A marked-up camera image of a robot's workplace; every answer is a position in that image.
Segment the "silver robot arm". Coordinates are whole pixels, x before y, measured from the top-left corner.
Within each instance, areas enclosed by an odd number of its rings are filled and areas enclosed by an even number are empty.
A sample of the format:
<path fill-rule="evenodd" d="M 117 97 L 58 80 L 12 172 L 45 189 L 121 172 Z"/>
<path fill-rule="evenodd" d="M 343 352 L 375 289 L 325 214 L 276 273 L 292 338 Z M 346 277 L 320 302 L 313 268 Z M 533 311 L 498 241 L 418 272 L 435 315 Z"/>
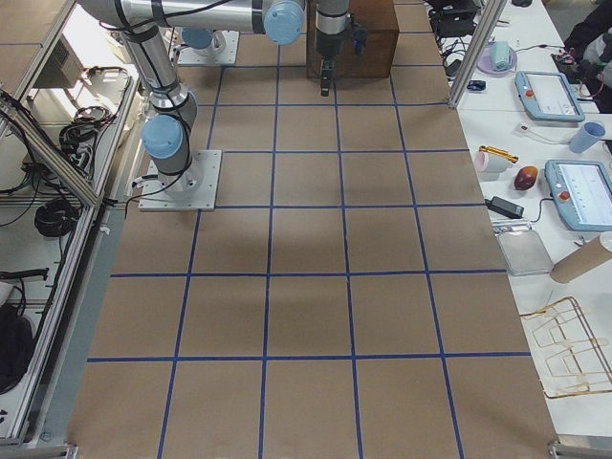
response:
<path fill-rule="evenodd" d="M 220 30 L 183 28 L 181 37 L 188 48 L 202 56 L 218 55 L 227 47 L 224 33 Z"/>
<path fill-rule="evenodd" d="M 265 34 L 277 45 L 289 45 L 306 17 L 303 1 L 82 1 L 80 6 L 124 40 L 156 112 L 142 141 L 162 189 L 174 195 L 196 190 L 203 173 L 190 147 L 195 97 L 179 81 L 161 30 Z"/>

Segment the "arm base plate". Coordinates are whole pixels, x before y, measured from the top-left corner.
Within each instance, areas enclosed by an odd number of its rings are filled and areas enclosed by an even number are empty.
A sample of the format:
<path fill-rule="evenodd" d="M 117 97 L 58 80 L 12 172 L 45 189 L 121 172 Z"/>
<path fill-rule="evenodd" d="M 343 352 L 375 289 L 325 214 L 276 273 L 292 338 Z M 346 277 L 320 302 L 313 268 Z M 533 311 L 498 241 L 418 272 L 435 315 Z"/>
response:
<path fill-rule="evenodd" d="M 217 67 L 235 64 L 239 32 L 183 28 L 182 42 L 174 48 L 179 66 Z"/>
<path fill-rule="evenodd" d="M 190 168 L 174 183 L 174 178 L 159 175 L 149 162 L 147 173 L 156 178 L 146 181 L 139 201 L 141 211 L 214 210 L 222 162 L 221 150 L 191 153 Z"/>

